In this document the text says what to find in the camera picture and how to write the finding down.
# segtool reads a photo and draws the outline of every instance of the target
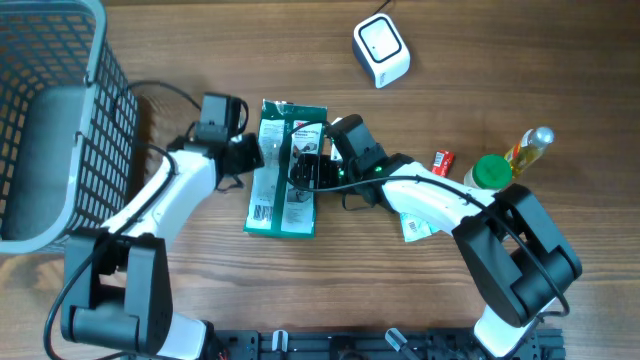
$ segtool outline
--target wire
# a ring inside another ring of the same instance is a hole
[[[289,133],[287,133],[287,135],[285,136],[285,140],[287,138],[289,138],[289,137],[292,137],[293,134],[296,131],[304,128],[305,126],[313,125],[315,123],[326,123],[326,124],[329,124],[327,121],[315,121],[315,122],[309,121],[308,123],[303,124],[301,126],[298,126],[295,129],[291,130]],[[296,189],[298,189],[300,191],[308,191],[308,192],[313,192],[313,193],[336,192],[336,191],[352,189],[352,188],[355,188],[357,186],[362,186],[362,185],[383,183],[383,182],[387,182],[387,181],[401,181],[401,180],[423,182],[423,183],[427,183],[427,184],[438,186],[438,187],[440,187],[440,188],[442,188],[442,189],[444,189],[446,191],[449,191],[452,194],[455,194],[455,195],[461,197],[462,199],[466,200],[467,202],[469,202],[469,203],[475,205],[476,207],[478,207],[485,215],[487,215],[489,218],[491,218],[493,221],[495,221],[496,224],[498,224],[500,227],[502,227],[507,232],[507,234],[509,234],[509,236],[511,236],[513,238],[513,240],[518,244],[518,246],[522,249],[522,251],[529,258],[529,260],[531,260],[533,265],[538,269],[538,271],[540,272],[542,277],[545,279],[545,281],[547,282],[547,284],[551,288],[551,291],[553,292],[554,296],[557,297],[558,300],[560,301],[560,303],[562,304],[562,311],[561,312],[560,311],[544,311],[544,312],[541,312],[541,313],[537,314],[536,318],[540,322],[543,322],[544,318],[547,317],[547,316],[565,317],[565,316],[569,315],[569,313],[571,311],[571,309],[569,307],[569,302],[564,297],[564,294],[562,294],[560,289],[558,289],[558,286],[556,285],[556,283],[551,278],[551,275],[549,275],[549,272],[547,272],[547,270],[544,268],[542,263],[540,263],[540,260],[538,260],[538,258],[531,252],[531,250],[527,247],[527,245],[520,238],[520,236],[518,234],[516,234],[516,232],[513,229],[511,229],[511,227],[504,220],[502,220],[499,216],[495,215],[487,206],[485,206],[483,203],[479,202],[478,200],[476,200],[473,196],[471,196],[469,194],[466,194],[466,193],[464,193],[464,192],[462,192],[462,191],[460,191],[460,190],[458,190],[458,189],[456,189],[456,188],[454,188],[454,187],[452,187],[450,185],[442,183],[440,181],[424,178],[422,176],[417,176],[417,175],[416,176],[408,176],[408,175],[385,176],[385,177],[380,177],[380,178],[375,178],[375,179],[360,180],[360,181],[356,181],[354,183],[350,183],[350,184],[346,184],[346,185],[336,186],[336,187],[332,187],[332,188],[322,188],[322,189],[312,189],[312,188],[308,188],[308,187],[299,186],[299,185],[295,184],[293,182],[293,180],[289,176],[287,176],[287,182],[289,184],[291,184],[294,188],[296,188]]]
[[[133,81],[130,82],[127,86],[125,86],[124,88],[122,88],[122,90],[120,90],[120,92],[118,93],[118,95],[116,96],[115,99],[113,99],[113,104],[111,104],[111,109],[109,110],[109,115],[111,116],[112,119],[116,119],[115,117],[115,109],[116,109],[116,105],[118,104],[118,100],[120,100],[120,97],[122,97],[123,94],[125,94],[127,91],[136,88],[136,87],[140,87],[140,86],[145,86],[145,85],[155,85],[155,86],[160,86],[163,87],[165,89],[171,90],[174,93],[182,96],[183,98],[187,99],[187,101],[189,101],[193,107],[195,107],[196,109],[198,109],[198,111],[202,111],[202,107],[200,106],[200,104],[198,104],[195,100],[193,100],[193,98],[191,97],[191,95],[187,94],[186,91],[177,88],[169,83],[163,82],[163,81],[159,81],[159,80],[140,80],[140,81]]]
[[[45,352],[53,360],[64,360],[63,358],[58,356],[58,354],[56,354],[56,352],[53,350],[53,345],[51,343],[51,331],[53,328],[53,321],[55,320],[56,314],[58,313],[60,306],[62,306],[62,302],[64,301],[64,298],[67,296],[67,294],[69,293],[73,285],[76,283],[76,281],[78,281],[82,273],[84,273],[84,271],[89,267],[89,265],[96,258],[104,254],[109,244],[111,244],[114,240],[117,240],[120,237],[120,235],[122,235],[129,227],[131,227],[131,225],[133,225],[138,221],[138,218],[140,217],[140,215],[142,215],[149,208],[149,206],[151,206],[151,204],[153,204],[153,202],[157,200],[160,194],[162,194],[162,192],[169,186],[169,183],[171,183],[171,180],[173,180],[174,176],[177,174],[177,165],[175,163],[175,160],[171,157],[171,155],[169,155],[167,151],[153,144],[135,142],[135,145],[141,146],[141,147],[147,147],[149,149],[155,150],[160,154],[162,154],[162,156],[166,157],[167,160],[169,161],[169,167],[170,167],[169,173],[167,174],[167,177],[162,182],[162,184],[160,184],[160,187],[158,187],[158,189],[149,197],[149,199],[147,199],[147,201],[145,201],[144,204],[142,204],[142,206],[140,206],[140,208],[131,217],[129,217],[127,222],[125,222],[124,225],[122,225],[113,234],[109,234],[108,237],[105,240],[103,240],[102,243],[99,244],[98,247],[96,247],[95,250],[91,254],[89,254],[89,256],[87,256],[86,259],[84,259],[84,261],[80,264],[80,266],[78,266],[76,271],[71,275],[71,277],[69,278],[69,281],[67,281],[67,283],[62,287],[62,289],[58,293],[58,296],[56,297],[56,299],[53,302],[53,305],[51,306],[49,315],[47,316],[47,321],[45,322],[45,325],[44,325],[44,334],[42,336]],[[96,360],[110,360],[110,359],[115,359],[115,358],[119,358],[126,355],[128,355],[128,353],[118,352],[111,355],[107,355],[105,357],[101,357]]]
[[[380,7],[378,8],[378,10],[376,10],[373,14],[371,14],[371,16],[379,13],[382,9],[384,9],[385,6],[389,5],[389,3],[393,1],[393,0],[387,0],[384,2],[384,4],[380,5]]]

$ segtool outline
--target bottle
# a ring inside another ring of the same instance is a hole
[[[546,126],[527,131],[520,143],[504,155],[505,160],[511,165],[513,178],[520,176],[526,168],[538,160],[551,145],[553,139],[553,130]]]
[[[464,176],[466,186],[500,190],[511,182],[511,166],[500,155],[485,155]]]

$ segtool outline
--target barcode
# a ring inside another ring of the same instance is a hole
[[[442,160],[444,160],[444,154],[441,152],[436,153],[436,159],[433,161],[433,166],[442,165]]]
[[[253,209],[253,220],[271,221],[272,217],[273,217],[273,206],[256,205],[256,207]]]

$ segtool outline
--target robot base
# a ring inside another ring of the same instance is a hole
[[[472,329],[434,329],[426,333],[406,332],[407,346],[421,360],[489,360],[472,340]],[[290,333],[287,351],[273,351],[273,334],[257,331],[216,331],[227,349],[228,360],[407,360],[385,340],[384,333],[317,332]],[[533,331],[513,360],[564,360],[562,330]],[[131,356],[122,360],[146,360]]]

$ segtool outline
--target small box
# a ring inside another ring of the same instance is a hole
[[[378,89],[409,70],[407,45],[386,14],[375,14],[358,24],[353,30],[352,46],[356,59]]]

